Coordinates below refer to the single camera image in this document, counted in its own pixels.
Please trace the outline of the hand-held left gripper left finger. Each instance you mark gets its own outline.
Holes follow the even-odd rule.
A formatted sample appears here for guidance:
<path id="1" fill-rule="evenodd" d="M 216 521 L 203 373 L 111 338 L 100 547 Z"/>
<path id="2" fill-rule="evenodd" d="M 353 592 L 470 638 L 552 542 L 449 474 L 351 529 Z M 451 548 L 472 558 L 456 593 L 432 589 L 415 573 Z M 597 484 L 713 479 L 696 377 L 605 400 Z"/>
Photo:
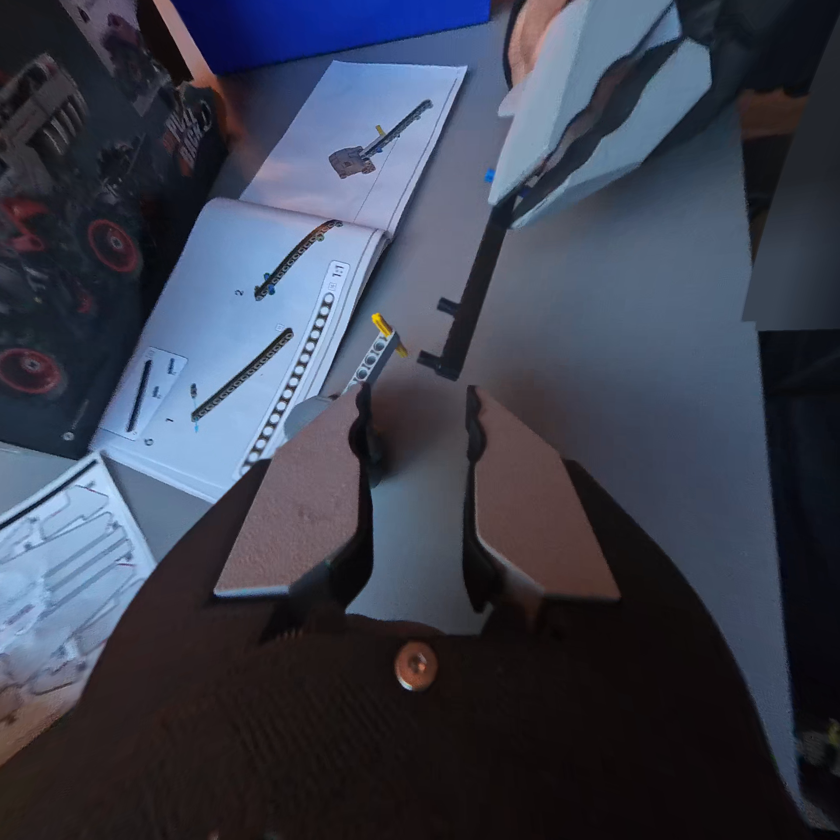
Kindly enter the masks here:
<path id="1" fill-rule="evenodd" d="M 269 462 L 214 587 L 216 598 L 285 597 L 347 608 L 373 571 L 371 388 L 323 402 Z"/>

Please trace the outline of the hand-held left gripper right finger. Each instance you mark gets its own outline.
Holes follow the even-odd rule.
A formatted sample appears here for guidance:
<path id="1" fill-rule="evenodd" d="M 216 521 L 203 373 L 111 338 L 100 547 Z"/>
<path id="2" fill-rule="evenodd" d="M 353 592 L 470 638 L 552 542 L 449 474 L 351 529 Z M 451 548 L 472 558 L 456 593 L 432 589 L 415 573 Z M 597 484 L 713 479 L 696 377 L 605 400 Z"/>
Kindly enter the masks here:
<path id="1" fill-rule="evenodd" d="M 464 581 L 477 613 L 622 596 L 560 453 L 488 391 L 466 393 Z"/>

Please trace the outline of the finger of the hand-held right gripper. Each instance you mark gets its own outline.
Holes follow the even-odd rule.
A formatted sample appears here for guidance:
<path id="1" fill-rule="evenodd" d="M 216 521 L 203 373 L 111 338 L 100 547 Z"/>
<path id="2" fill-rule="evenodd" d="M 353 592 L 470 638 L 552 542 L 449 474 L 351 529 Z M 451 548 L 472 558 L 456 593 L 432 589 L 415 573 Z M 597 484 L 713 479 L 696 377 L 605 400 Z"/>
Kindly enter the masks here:
<path id="1" fill-rule="evenodd" d="M 709 49 L 691 38 L 646 51 L 584 129 L 521 195 L 510 228 L 572 207 L 632 172 L 711 85 Z"/>
<path id="2" fill-rule="evenodd" d="M 617 84 L 654 47 L 680 40 L 675 2 L 525 2 L 510 31 L 510 119 L 488 201 L 522 194 L 590 128 Z"/>

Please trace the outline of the grey beam with yellow pin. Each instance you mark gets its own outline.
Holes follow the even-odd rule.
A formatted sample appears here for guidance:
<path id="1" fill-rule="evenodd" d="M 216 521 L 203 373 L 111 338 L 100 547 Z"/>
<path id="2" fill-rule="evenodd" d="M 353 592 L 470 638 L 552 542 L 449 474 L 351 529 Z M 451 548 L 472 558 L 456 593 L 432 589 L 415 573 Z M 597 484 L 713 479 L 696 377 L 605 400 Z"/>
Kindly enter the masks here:
<path id="1" fill-rule="evenodd" d="M 340 393 L 328 395 L 314 395 L 291 408 L 283 423 L 284 441 L 292 440 L 305 426 L 325 411 L 339 396 L 346 393 L 352 386 L 367 384 L 370 388 L 383 372 L 387 362 L 393 354 L 407 356 L 399 334 L 383 318 L 380 313 L 372 316 L 377 335 L 358 363 L 348 384 Z M 369 418 L 364 427 L 364 463 L 371 488 L 377 487 L 387 470 L 387 452 L 383 438 L 376 428 L 374 420 Z"/>

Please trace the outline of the long black brick beam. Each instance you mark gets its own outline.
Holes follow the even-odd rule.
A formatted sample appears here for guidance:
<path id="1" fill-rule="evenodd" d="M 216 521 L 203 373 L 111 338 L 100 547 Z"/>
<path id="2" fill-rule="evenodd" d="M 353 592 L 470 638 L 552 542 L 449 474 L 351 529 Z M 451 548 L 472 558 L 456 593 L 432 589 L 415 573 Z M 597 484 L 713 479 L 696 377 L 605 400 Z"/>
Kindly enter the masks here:
<path id="1" fill-rule="evenodd" d="M 441 297 L 437 302 L 437 310 L 453 319 L 441 353 L 422 350 L 417 356 L 420 365 L 451 382 L 456 382 L 464 369 L 520 192 L 513 192 L 490 211 L 461 298 Z"/>

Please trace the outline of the white instruction booklet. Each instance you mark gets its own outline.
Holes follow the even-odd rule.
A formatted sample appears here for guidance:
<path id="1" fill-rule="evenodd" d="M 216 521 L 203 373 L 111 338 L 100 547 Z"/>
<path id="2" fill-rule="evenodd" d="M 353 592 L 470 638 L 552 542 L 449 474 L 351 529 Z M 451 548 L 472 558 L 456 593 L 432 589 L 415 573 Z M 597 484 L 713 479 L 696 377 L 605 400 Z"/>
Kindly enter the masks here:
<path id="1" fill-rule="evenodd" d="M 91 446 L 217 501 L 320 393 L 465 66 L 334 60 L 239 199 L 199 214 Z"/>

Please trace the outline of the blue plastic bin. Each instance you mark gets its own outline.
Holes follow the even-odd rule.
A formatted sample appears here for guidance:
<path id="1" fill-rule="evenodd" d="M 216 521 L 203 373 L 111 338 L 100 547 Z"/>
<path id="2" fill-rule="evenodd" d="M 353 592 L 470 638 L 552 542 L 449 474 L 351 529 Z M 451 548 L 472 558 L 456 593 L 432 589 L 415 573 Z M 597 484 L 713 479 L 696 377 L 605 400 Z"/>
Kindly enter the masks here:
<path id="1" fill-rule="evenodd" d="M 491 1 L 174 1 L 216 75 L 327 55 L 490 19 Z"/>

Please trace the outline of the white sticker sheet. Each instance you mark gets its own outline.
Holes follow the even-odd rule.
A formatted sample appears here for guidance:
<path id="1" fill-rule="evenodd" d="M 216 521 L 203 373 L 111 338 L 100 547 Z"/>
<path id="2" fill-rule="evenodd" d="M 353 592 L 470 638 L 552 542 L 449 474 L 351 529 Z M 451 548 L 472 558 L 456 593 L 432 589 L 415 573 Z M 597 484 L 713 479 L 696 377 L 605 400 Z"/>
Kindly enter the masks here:
<path id="1" fill-rule="evenodd" d="M 78 703 L 156 565 L 99 453 L 3 514 L 1 764 Z"/>

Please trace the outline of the black toy truck box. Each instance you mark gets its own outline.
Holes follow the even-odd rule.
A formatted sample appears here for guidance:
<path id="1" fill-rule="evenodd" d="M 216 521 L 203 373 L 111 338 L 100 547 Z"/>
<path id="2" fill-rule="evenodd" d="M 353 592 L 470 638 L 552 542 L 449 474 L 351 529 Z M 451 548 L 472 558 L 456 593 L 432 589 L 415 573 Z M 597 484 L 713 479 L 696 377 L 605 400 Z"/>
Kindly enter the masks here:
<path id="1" fill-rule="evenodd" d="M 227 157 L 156 2 L 1 2 L 2 443 L 87 453 Z"/>

